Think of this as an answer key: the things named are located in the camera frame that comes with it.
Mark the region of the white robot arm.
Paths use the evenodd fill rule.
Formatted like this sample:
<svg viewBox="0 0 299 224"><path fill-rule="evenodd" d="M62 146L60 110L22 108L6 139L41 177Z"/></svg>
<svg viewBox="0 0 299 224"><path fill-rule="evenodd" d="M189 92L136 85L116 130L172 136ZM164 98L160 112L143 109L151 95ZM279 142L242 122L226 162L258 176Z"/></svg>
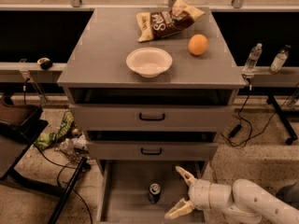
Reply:
<svg viewBox="0 0 299 224"><path fill-rule="evenodd" d="M189 200L179 200L165 219L186 216L193 210L215 209L244 224L259 224L262 217L273 224L299 224L299 210L284 203L247 179L237 179L232 186L195 178L184 168L176 171L189 187Z"/></svg>

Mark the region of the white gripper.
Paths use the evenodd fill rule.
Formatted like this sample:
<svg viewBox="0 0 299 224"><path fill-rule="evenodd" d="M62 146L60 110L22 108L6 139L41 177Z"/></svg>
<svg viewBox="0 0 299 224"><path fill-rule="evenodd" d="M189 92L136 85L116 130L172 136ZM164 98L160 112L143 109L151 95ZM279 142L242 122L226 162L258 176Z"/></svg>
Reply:
<svg viewBox="0 0 299 224"><path fill-rule="evenodd" d="M210 209L211 183L203 179L196 179L193 174L184 168L177 166L176 171L183 177L189 187L189 201L184 198L179 200L165 215L165 219L175 219L186 216L195 208L198 210Z"/></svg>

